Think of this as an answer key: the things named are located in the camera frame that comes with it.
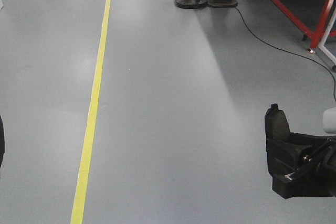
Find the floor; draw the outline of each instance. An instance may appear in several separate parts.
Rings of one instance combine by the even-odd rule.
[[[237,1],[257,36],[321,62],[270,0]],[[3,2],[0,223],[70,223],[105,0]],[[278,103],[326,135],[332,90],[234,8],[112,0],[83,223],[334,223],[334,198],[271,190],[264,134]]]

